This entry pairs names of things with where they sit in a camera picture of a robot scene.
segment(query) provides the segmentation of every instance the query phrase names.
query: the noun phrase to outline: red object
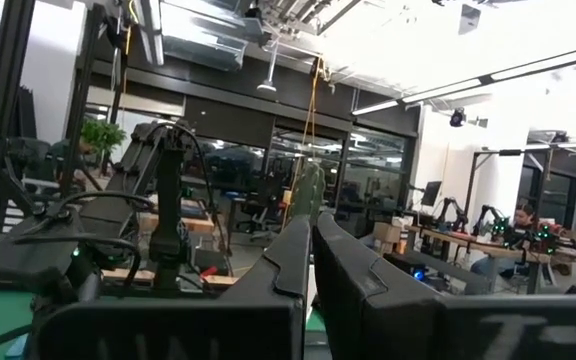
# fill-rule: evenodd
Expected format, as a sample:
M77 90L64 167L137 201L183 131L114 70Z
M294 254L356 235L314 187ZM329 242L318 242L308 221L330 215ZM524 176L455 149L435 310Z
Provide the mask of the red object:
M217 268L215 266L211 266L208 269L206 269L206 271L202 272L201 275L199 275L200 278L205 279L210 275L215 275L217 273Z

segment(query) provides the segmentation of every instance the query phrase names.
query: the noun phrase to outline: vent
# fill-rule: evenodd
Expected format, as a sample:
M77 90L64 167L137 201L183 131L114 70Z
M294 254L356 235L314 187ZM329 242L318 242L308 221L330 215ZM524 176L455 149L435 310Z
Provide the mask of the vent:
M161 4L164 53L224 71L243 65L249 42L268 36L258 17L246 17L251 1L167 0Z

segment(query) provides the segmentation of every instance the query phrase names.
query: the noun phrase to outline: office chair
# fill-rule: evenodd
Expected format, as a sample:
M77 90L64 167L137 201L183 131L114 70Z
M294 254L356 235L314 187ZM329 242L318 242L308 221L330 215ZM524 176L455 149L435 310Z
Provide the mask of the office chair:
M282 174L272 174L266 177L259 189L258 202L263 207L260 213L253 215L251 221L256 231L253 231L250 241L274 239L281 227L280 204L283 195Z

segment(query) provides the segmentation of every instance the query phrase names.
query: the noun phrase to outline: robotic arm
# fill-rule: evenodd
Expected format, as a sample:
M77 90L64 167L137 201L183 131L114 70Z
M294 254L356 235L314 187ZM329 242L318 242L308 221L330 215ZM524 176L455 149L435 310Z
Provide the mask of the robotic arm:
M483 205L481 207L481 212L479 213L479 219L477 219L477 222L475 223L475 226L473 227L472 230L473 236L479 236L479 234L481 233L481 226L483 225L482 223L486 218L486 214L488 214L488 212L490 212L492 216L495 218L494 220L495 224L499 223L504 219L494 206Z
M446 222L446 213L448 212L448 207L452 206L455 209L455 213L457 214L457 219L455 222L452 223L451 230L452 231L463 231L464 227L468 223L468 217L464 210L459 206L457 200L453 197L445 198L444 199L444 206L441 209L441 214L437 218L437 223L443 224Z

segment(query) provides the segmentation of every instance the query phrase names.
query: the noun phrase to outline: blue light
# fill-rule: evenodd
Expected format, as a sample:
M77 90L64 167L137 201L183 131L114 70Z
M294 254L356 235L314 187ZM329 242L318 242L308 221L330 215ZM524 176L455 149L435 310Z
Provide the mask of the blue light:
M417 270L417 271L415 271L415 272L412 274L412 276L413 276L415 279L421 281L421 280L424 279L424 272L421 271L421 270Z

